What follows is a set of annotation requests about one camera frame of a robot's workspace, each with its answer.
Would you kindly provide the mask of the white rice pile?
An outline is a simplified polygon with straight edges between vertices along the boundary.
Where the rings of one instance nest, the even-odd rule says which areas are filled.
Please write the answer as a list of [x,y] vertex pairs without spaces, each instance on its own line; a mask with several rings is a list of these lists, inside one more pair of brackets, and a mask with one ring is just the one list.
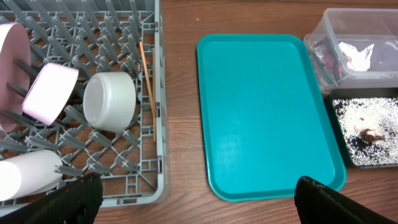
[[[397,165],[397,98],[334,99],[331,104],[351,166]],[[385,140],[364,141],[359,136],[364,129]]]

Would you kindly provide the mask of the white paper cup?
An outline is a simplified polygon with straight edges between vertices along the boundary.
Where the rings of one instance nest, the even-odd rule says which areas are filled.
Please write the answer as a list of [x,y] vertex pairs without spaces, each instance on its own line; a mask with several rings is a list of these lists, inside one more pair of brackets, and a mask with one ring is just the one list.
[[1,161],[1,200],[11,200],[53,189],[62,179],[55,170],[61,158],[49,150],[21,154]]

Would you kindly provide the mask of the wooden chopstick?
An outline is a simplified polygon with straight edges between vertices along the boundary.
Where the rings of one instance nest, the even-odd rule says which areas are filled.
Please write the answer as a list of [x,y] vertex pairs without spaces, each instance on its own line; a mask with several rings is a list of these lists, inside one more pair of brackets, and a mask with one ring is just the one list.
[[143,68],[144,68],[144,75],[146,78],[146,84],[147,84],[147,89],[148,89],[148,94],[149,94],[149,101],[150,101],[150,107],[151,107],[151,111],[152,111],[152,118],[155,120],[155,103],[154,103],[154,98],[153,98],[153,94],[152,94],[152,88],[150,85],[150,78],[149,78],[149,72],[147,69],[147,61],[146,61],[146,56],[145,56],[145,52],[144,52],[144,44],[142,43],[142,41],[139,42],[139,48],[141,51],[141,56],[142,56],[142,64],[143,64]]

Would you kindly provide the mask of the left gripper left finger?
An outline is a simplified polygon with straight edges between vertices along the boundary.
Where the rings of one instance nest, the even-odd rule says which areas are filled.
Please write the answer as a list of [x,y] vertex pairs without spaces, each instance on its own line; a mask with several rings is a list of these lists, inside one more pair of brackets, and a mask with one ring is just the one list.
[[103,184],[92,172],[1,217],[1,224],[93,223],[102,203]]

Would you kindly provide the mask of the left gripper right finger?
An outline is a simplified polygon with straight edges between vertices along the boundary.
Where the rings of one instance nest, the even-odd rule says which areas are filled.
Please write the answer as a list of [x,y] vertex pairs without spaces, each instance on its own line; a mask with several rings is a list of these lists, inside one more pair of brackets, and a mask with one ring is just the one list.
[[395,224],[308,176],[299,178],[294,202],[303,224]]

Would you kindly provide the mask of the white tissue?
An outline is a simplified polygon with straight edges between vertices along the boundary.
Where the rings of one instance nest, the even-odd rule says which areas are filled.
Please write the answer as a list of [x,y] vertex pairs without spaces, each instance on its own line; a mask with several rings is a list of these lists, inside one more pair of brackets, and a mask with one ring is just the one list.
[[358,51],[355,46],[344,42],[340,42],[338,46],[346,60],[346,66],[350,70],[366,72],[370,69],[374,44],[367,46],[362,51]]

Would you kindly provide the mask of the grey bowl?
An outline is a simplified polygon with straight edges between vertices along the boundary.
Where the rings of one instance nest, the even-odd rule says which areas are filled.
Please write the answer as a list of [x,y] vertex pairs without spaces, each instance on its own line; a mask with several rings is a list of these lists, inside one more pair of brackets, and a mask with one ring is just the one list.
[[85,88],[83,112],[87,123],[113,133],[124,131],[136,108],[136,87],[126,72],[100,72]]

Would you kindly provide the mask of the white round plate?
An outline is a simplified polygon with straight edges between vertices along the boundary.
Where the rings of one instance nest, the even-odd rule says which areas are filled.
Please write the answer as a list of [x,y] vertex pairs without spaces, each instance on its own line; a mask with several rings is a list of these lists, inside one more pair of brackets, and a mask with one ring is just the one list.
[[21,115],[24,98],[8,89],[7,84],[28,90],[30,76],[16,65],[16,60],[31,63],[29,36],[18,22],[1,24],[1,109]]

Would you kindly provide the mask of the red snack wrapper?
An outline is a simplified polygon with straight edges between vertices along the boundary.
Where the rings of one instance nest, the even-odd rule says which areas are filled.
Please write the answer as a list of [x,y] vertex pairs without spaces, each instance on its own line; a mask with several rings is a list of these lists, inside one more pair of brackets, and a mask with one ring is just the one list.
[[336,83],[342,77],[341,65],[338,62],[332,43],[325,37],[311,46],[315,61],[324,73],[323,80],[327,85]]

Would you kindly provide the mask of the brown food piece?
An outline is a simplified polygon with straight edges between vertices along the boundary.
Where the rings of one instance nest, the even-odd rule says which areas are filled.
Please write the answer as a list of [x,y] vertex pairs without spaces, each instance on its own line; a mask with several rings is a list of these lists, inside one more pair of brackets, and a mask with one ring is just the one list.
[[370,129],[364,129],[359,133],[359,136],[361,137],[361,139],[363,139],[364,141],[372,144],[373,142],[376,141],[383,141],[385,140],[384,136],[378,135],[378,134],[373,134],[372,130]]

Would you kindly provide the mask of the pink-white small bowl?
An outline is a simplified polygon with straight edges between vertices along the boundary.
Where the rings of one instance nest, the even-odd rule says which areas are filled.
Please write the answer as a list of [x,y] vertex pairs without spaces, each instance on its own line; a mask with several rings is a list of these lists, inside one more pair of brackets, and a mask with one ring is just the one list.
[[75,68],[45,64],[22,102],[22,111],[47,126],[51,125],[67,103],[78,74],[79,70]]

